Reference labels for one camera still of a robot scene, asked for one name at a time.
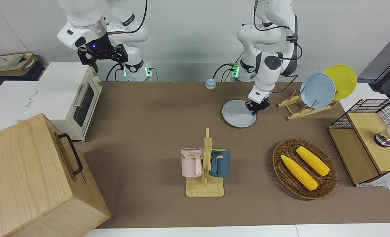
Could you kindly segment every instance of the white wall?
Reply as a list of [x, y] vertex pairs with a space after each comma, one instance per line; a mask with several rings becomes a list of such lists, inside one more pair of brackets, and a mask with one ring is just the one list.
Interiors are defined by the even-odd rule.
[[[106, 12], [104, 0], [98, 1]], [[144, 1], [129, 1], [141, 19]], [[141, 51], [158, 69], [160, 80], [205, 80], [241, 53], [236, 29], [252, 22], [253, 0], [148, 2], [150, 37], [141, 44]], [[304, 49], [298, 62], [299, 79], [340, 63], [359, 75], [390, 41], [390, 0], [294, 0], [293, 9]], [[76, 52], [56, 39], [65, 22], [66, 15], [55, 0], [0, 0], [0, 54], [28, 49], [47, 62], [77, 61]], [[103, 77], [114, 63], [98, 64]]]

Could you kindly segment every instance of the yellow plate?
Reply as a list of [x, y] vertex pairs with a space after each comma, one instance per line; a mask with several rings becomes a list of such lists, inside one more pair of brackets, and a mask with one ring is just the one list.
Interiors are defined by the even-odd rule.
[[325, 70], [324, 74], [327, 74], [334, 81], [337, 94], [333, 100], [340, 100], [350, 96], [356, 88], [356, 72], [349, 66], [334, 65]]

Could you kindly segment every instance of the bag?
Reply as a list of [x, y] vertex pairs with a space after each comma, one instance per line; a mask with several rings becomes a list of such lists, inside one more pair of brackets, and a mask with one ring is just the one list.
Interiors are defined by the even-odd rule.
[[0, 71], [12, 70], [18, 67], [24, 54], [11, 54], [0, 56]]

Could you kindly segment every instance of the pink mug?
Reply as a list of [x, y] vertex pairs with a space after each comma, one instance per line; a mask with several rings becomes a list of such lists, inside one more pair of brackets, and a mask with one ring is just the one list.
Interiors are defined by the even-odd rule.
[[202, 174], [202, 148], [183, 148], [180, 150], [182, 160], [182, 175], [184, 177], [199, 177]]

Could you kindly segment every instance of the yellow corn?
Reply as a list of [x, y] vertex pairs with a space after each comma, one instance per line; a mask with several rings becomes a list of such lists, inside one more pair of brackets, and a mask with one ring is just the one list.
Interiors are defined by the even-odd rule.
[[305, 147], [300, 146], [296, 149], [297, 154], [311, 166], [319, 175], [326, 176], [329, 172], [329, 168], [323, 161], [320, 160], [317, 156], [312, 154]]
[[305, 186], [309, 191], [317, 189], [317, 181], [315, 181], [314, 178], [312, 178], [294, 160], [283, 155], [281, 155], [281, 159], [283, 160], [289, 171], [303, 184], [303, 186]]

